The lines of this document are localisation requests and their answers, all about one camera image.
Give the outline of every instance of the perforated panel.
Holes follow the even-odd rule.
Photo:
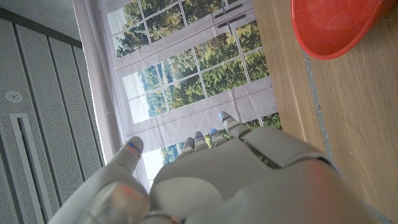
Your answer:
[[[46,36],[17,26],[61,201],[83,183]]]
[[[5,148],[1,139],[1,132],[3,130],[2,121],[0,119],[0,153],[2,157],[6,156],[4,154]],[[6,168],[0,158],[0,222],[1,223],[17,223],[17,213],[13,205],[12,195],[10,191],[10,186],[8,184],[8,179],[6,175]]]
[[[50,38],[55,67],[58,71],[62,93],[66,102],[70,124],[75,137],[83,175],[88,179],[101,168],[86,102],[81,89],[72,47]]]
[[[73,50],[75,51],[76,65],[77,69],[79,70],[81,85],[83,87],[83,91],[86,96],[86,104],[91,119],[91,123],[93,125],[94,137],[96,139],[98,154],[99,156],[101,156],[100,160],[102,165],[104,165],[100,134],[98,132],[97,123],[95,120],[93,97],[91,94],[90,80],[88,79],[88,71],[87,71],[85,55],[83,49],[73,47]]]
[[[59,209],[59,204],[47,156],[45,154],[44,144],[40,135],[39,124],[35,116],[32,98],[30,97],[21,56],[19,55],[14,29],[10,22],[0,19],[0,30],[0,116],[4,125],[4,136],[2,136],[2,138],[7,142],[4,147],[6,149],[7,161],[13,175],[12,179],[17,191],[17,198],[21,206],[22,216],[25,222],[36,223],[37,220],[34,214],[25,173],[22,168],[21,157],[17,148],[14,132],[12,131],[9,117],[10,113],[27,113],[29,115],[35,146],[37,148],[53,213]],[[19,103],[7,101],[4,97],[7,91],[19,92],[22,95],[22,101]],[[0,209],[0,223],[6,223],[6,220],[3,220],[5,217],[3,216],[3,212],[6,212],[6,210]]]

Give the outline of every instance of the wooden surface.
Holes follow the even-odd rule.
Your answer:
[[[284,131],[324,149],[290,1],[252,0]],[[398,222],[398,6],[342,57],[311,58],[334,163]]]
[[[398,7],[351,51],[311,59],[334,162],[398,222]]]
[[[253,1],[282,129],[325,151],[289,1]]]

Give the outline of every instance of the trees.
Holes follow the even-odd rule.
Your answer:
[[[191,24],[221,9],[221,3],[218,0],[186,0],[182,2],[182,7],[187,18],[187,23]]]
[[[261,118],[264,126],[273,127],[279,130],[282,130],[282,125],[279,119],[279,113],[274,113],[268,116],[264,116]]]
[[[251,53],[244,57],[250,81],[269,76],[268,67],[264,52],[262,50]]]
[[[203,74],[203,82],[205,83],[207,95],[214,96],[246,84],[248,81],[244,74],[242,60],[237,59],[205,72]]]
[[[166,87],[165,94],[171,110],[205,98],[198,75]]]
[[[238,27],[236,32],[244,53],[261,47],[260,33],[256,21]]]
[[[123,7],[123,13],[127,21],[123,29],[127,29],[142,20],[138,0],[133,0],[129,4],[125,5]]]
[[[155,42],[184,27],[178,4],[147,20],[150,40]]]
[[[163,147],[160,150],[163,157],[163,165],[173,162],[178,156],[177,145]]]

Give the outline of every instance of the window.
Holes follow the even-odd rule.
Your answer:
[[[138,123],[268,75],[252,21],[123,77],[123,84]]]
[[[243,106],[243,98],[261,95],[271,84],[261,80],[269,74],[251,0],[223,2],[115,0],[100,12],[123,134],[154,131],[147,142],[153,150],[165,144],[159,140],[165,135],[184,132],[174,121],[217,103],[231,108],[240,99],[237,110],[246,114],[264,115],[273,107],[272,96]],[[230,90],[237,98],[223,94]]]
[[[107,15],[116,55],[132,53],[221,8],[218,0],[133,0]]]

